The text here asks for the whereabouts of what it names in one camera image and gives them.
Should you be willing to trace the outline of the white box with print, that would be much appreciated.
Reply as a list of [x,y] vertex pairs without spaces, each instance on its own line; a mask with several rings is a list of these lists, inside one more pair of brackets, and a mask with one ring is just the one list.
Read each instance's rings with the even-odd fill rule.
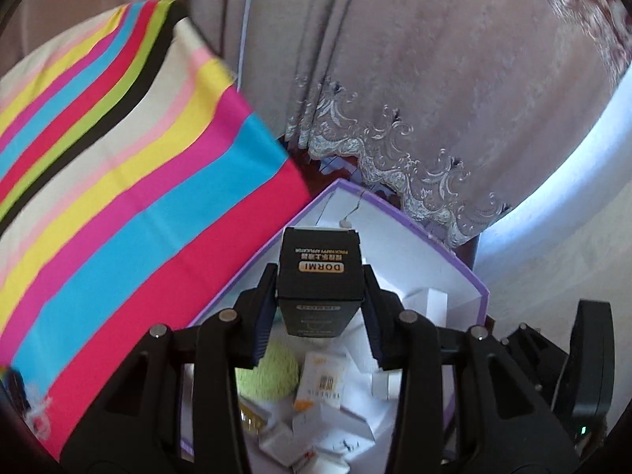
[[298,413],[292,419],[292,432],[297,440],[348,460],[376,444],[373,431],[363,418],[322,403]]

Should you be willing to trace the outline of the striped colourful cloth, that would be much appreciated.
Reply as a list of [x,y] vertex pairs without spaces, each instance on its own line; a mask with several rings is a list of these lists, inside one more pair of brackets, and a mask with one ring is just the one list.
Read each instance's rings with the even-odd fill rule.
[[58,456],[149,327],[189,325],[310,199],[183,4],[124,4],[1,80],[1,363]]

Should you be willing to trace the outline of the orange white carton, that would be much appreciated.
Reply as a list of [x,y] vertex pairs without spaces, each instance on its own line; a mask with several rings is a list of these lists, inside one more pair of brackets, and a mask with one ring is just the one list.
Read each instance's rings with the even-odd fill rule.
[[340,409],[349,365],[344,355],[307,352],[293,408],[303,412],[322,403]]

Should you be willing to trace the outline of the beige embroidered curtain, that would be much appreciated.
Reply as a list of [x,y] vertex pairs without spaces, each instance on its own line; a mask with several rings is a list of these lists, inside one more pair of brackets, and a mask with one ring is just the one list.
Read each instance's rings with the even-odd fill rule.
[[[1,0],[1,65],[114,6]],[[272,133],[352,156],[457,247],[531,196],[631,64],[631,0],[179,0]]]

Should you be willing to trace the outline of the green fuzzy ball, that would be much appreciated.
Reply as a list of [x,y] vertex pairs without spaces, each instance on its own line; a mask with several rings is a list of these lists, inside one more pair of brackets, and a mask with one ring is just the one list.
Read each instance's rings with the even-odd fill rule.
[[254,369],[236,369],[238,394],[254,403],[275,403],[298,386],[299,370],[292,349],[272,340]]

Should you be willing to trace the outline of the black product box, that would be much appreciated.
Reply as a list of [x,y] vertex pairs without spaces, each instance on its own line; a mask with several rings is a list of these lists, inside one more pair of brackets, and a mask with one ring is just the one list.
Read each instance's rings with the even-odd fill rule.
[[286,228],[276,294],[289,335],[302,338],[342,335],[364,299],[358,232]]

